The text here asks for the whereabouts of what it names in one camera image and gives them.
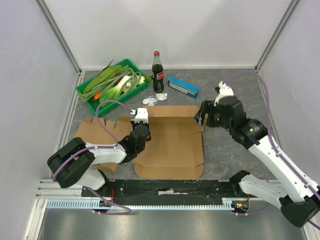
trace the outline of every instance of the coca-cola bottle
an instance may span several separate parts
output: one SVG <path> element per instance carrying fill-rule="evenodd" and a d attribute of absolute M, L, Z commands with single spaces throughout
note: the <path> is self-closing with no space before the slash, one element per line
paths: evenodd
<path fill-rule="evenodd" d="M 160 61 L 159 51 L 153 53 L 154 60 L 152 64 L 153 90 L 156 93 L 162 93 L 164 90 L 164 67 Z"/>

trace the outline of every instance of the flattened cardboard box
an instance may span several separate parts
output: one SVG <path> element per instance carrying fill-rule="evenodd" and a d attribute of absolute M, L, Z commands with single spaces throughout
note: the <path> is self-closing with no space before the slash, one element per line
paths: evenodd
<path fill-rule="evenodd" d="M 103 118 L 99 118 L 100 122 L 108 129 L 118 141 L 121 141 L 125 136 L 130 134 L 132 129 L 130 117 L 118 116 L 117 122 L 108 120 L 106 125 Z M 74 137 L 81 137 L 83 141 L 90 144 L 114 144 L 115 140 L 105 132 L 99 125 L 96 118 L 84 119 Z M 115 173 L 118 164 L 102 163 L 98 164 L 97 168 L 108 173 Z"/>
<path fill-rule="evenodd" d="M 145 179 L 197 179 L 203 172 L 202 132 L 194 120 L 199 106 L 147 106 L 151 141 L 132 162 Z"/>

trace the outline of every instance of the cable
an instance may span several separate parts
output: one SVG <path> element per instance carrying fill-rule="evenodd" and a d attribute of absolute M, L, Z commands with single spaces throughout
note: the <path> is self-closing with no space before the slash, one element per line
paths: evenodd
<path fill-rule="evenodd" d="M 75 157 L 77 157 L 79 154 L 87 151 L 87 150 L 92 150 L 92 149 L 113 149 L 115 147 L 117 147 L 119 145 L 118 143 L 118 140 L 117 138 L 110 132 L 106 129 L 106 127 L 100 122 L 100 119 L 99 119 L 99 109 L 101 108 L 101 106 L 103 104 L 106 104 L 106 103 L 117 103 L 121 106 L 123 106 L 125 109 L 127 109 L 129 112 L 132 113 L 132 109 L 130 107 L 128 107 L 127 105 L 123 104 L 122 102 L 119 102 L 119 101 L 115 101 L 115 100 L 106 100 L 102 103 L 100 103 L 98 105 L 98 107 L 96 108 L 96 111 L 95 111 L 95 117 L 99 123 L 99 125 L 103 128 L 103 130 L 105 130 L 114 140 L 115 140 L 115 144 L 112 145 L 112 146 L 90 146 L 90 147 L 86 147 L 86 148 L 83 148 L 79 151 L 77 151 L 76 153 L 72 154 L 66 161 L 64 161 L 63 164 L 61 164 L 61 166 L 55 171 L 55 173 L 53 174 L 52 176 L 52 181 L 53 182 L 56 182 L 57 181 L 57 175 L 60 173 L 60 171 L 64 168 L 65 165 L 67 165 L 72 159 L 74 159 Z M 85 188 L 87 190 L 89 190 L 93 195 L 95 195 L 96 197 L 100 198 L 101 200 L 107 202 L 109 205 L 113 205 L 113 206 L 116 206 L 116 207 L 119 207 L 119 208 L 122 208 L 122 209 L 125 209 L 127 211 L 125 212 L 100 212 L 100 211 L 95 211 L 93 210 L 94 213 L 96 214 L 99 214 L 99 215 L 125 215 L 125 214 L 129 214 L 131 213 L 131 209 L 126 207 L 126 206 L 122 206 L 122 205 L 119 205 L 119 204 L 116 204 L 112 201 L 108 201 L 106 200 L 105 198 L 103 198 L 102 196 L 100 196 L 98 193 L 96 193 L 93 189 L 91 189 L 90 187 L 88 186 L 85 186 Z"/>
<path fill-rule="evenodd" d="M 245 209 L 245 208 L 243 208 L 243 207 L 241 207 L 241 206 L 239 206 L 238 208 L 241 209 L 241 210 L 243 210 L 243 211 L 246 211 L 246 213 L 248 213 L 249 210 L 250 210 L 250 201 L 247 202 L 247 205 L 248 205 L 248 208 L 247 208 L 247 209 Z"/>
<path fill-rule="evenodd" d="M 300 173 L 288 162 L 288 160 L 281 154 L 279 153 L 279 150 L 276 147 L 276 144 L 272 138 L 272 127 L 271 127 L 271 123 L 270 123 L 270 116 L 271 116 L 271 112 L 270 112 L 270 102 L 269 102 L 269 92 L 268 92 L 268 88 L 267 88 L 267 84 L 266 82 L 263 80 L 263 78 L 256 72 L 252 72 L 250 70 L 242 70 L 239 72 L 234 73 L 233 75 L 231 75 L 230 77 L 228 77 L 225 81 L 223 81 L 225 84 L 227 84 L 229 81 L 231 81 L 232 79 L 234 79 L 235 77 L 242 75 L 242 74 L 253 74 L 255 76 L 258 77 L 260 83 L 263 85 L 264 88 L 264 93 L 265 93 L 265 101 L 266 101 L 266 128 L 267 128 L 267 133 L 268 133 L 268 138 L 269 141 L 275 151 L 275 153 L 281 158 L 281 160 L 288 166 L 288 168 L 290 168 L 291 171 L 293 171 L 293 173 L 303 182 L 303 184 L 305 184 L 305 186 L 318 198 L 318 200 L 320 201 L 320 195 L 318 194 L 318 192 L 316 190 L 314 190 L 313 187 L 311 187 L 308 182 L 304 179 L 303 176 L 300 175 Z M 313 223 L 312 221 L 309 221 L 309 223 L 311 223 L 313 226 L 315 226 L 316 224 Z"/>
<path fill-rule="evenodd" d="M 309 220 L 308 223 L 310 223 L 312 226 L 314 226 L 316 229 L 318 229 L 320 231 L 320 226 L 315 224 L 313 221 Z"/>
<path fill-rule="evenodd" d="M 264 212 L 265 210 L 267 210 L 270 207 L 270 203 L 268 203 L 264 208 L 262 208 L 259 211 L 253 211 L 253 212 L 246 212 L 246 213 L 236 213 L 236 216 L 251 216 L 251 215 L 255 215 L 255 214 L 260 214 L 262 212 Z"/>
<path fill-rule="evenodd" d="M 115 148 L 115 147 L 117 147 L 119 145 L 118 140 L 115 137 L 115 135 L 113 135 L 110 131 L 108 131 L 108 129 L 106 129 L 106 127 L 100 122 L 100 119 L 99 119 L 99 109 L 101 108 L 101 106 L 103 104 L 106 104 L 106 103 L 117 103 L 117 104 L 123 106 L 125 109 L 127 109 L 130 112 L 132 112 L 133 110 L 130 107 L 128 107 L 127 105 L 124 105 L 122 102 L 115 101 L 115 100 L 106 100 L 106 101 L 100 103 L 98 105 L 98 107 L 96 108 L 95 117 L 96 117 L 99 125 L 103 128 L 103 130 L 105 130 L 115 140 L 115 145 L 112 145 L 112 146 L 103 146 L 103 145 L 102 146 L 90 146 L 90 147 L 83 148 L 83 149 L 77 151 L 76 153 L 72 154 L 66 161 L 64 161 L 63 164 L 61 164 L 61 166 L 53 174 L 52 180 L 54 182 L 57 181 L 57 176 L 60 173 L 60 171 L 65 167 L 65 165 L 67 165 L 72 159 L 77 157 L 79 154 L 81 154 L 81 153 L 83 153 L 83 152 L 85 152 L 87 150 L 92 150 L 92 149 L 113 149 L 113 148 Z"/>
<path fill-rule="evenodd" d="M 96 191 L 94 191 L 92 188 L 90 188 L 88 186 L 85 186 L 85 189 L 89 190 L 93 195 L 95 195 L 97 198 L 100 198 L 102 201 L 106 202 L 107 204 L 127 210 L 125 212 L 99 212 L 99 211 L 93 210 L 93 212 L 95 214 L 99 214 L 99 215 L 126 215 L 126 214 L 130 214 L 132 212 L 132 210 L 126 206 L 122 206 L 120 204 L 117 204 L 117 203 L 114 203 L 112 201 L 105 199 L 104 197 L 100 196 L 98 193 L 96 193 Z"/>

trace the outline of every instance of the gray speckled surface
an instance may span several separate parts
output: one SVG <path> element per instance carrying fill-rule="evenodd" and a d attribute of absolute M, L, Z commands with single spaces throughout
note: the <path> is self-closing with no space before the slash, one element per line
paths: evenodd
<path fill-rule="evenodd" d="M 240 69 L 171 69 L 164 72 L 164 93 L 168 93 L 168 99 L 158 101 L 156 105 L 201 105 L 202 100 L 214 100 L 217 96 L 215 86 L 222 80 L 225 80 L 231 74 L 240 71 Z M 87 71 L 84 76 L 86 81 L 98 74 L 98 71 Z M 188 83 L 200 88 L 196 99 L 191 98 L 167 85 L 167 79 L 175 76 Z M 257 78 L 254 75 L 244 75 L 233 80 L 230 83 L 235 95 L 242 101 L 244 110 L 250 118 L 256 118 L 266 123 L 266 106 L 262 97 L 261 89 Z M 125 104 L 136 109 L 142 106 L 143 99 L 155 96 L 151 85 L 138 95 L 134 96 Z M 117 107 L 104 116 L 106 120 L 117 120 L 117 115 L 128 116 L 128 111 L 123 107 Z M 79 99 L 71 130 L 69 140 L 72 139 L 81 123 L 85 118 L 92 118 L 94 114 L 88 106 Z M 228 180 L 233 174 L 240 170 L 246 170 L 258 178 L 274 179 L 275 177 L 249 151 L 241 145 L 234 142 L 231 136 L 222 128 L 205 127 L 203 132 L 204 149 L 204 171 L 200 179 L 220 179 Z M 108 174 L 110 179 L 139 179 L 134 171 L 133 164 L 119 165 L 115 174 Z"/>

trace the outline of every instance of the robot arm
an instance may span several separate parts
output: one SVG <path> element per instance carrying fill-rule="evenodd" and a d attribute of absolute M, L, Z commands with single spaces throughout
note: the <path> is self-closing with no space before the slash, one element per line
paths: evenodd
<path fill-rule="evenodd" d="M 276 206 L 295 226 L 302 227 L 320 210 L 320 201 L 309 185 L 320 194 L 319 185 L 302 172 L 294 162 L 275 144 L 273 148 L 267 128 L 258 120 L 247 118 L 241 101 L 234 96 L 232 89 L 220 82 L 216 91 L 220 93 L 215 101 L 203 101 L 195 120 L 206 125 L 223 127 L 232 138 L 259 158 L 279 180 L 280 184 L 260 180 L 247 171 L 240 171 L 230 178 L 235 194 L 254 195 Z M 286 164 L 279 155 L 287 160 Z M 303 183 L 296 173 L 303 176 Z"/>
<path fill-rule="evenodd" d="M 55 174 L 72 155 L 78 153 L 56 175 L 60 187 L 68 188 L 77 184 L 98 190 L 108 179 L 103 172 L 95 168 L 95 165 L 123 164 L 136 158 L 145 149 L 146 142 L 151 140 L 147 109 L 138 108 L 131 124 L 133 130 L 130 135 L 119 141 L 117 146 L 91 144 L 84 142 L 80 137 L 75 137 L 52 155 L 47 164 Z"/>

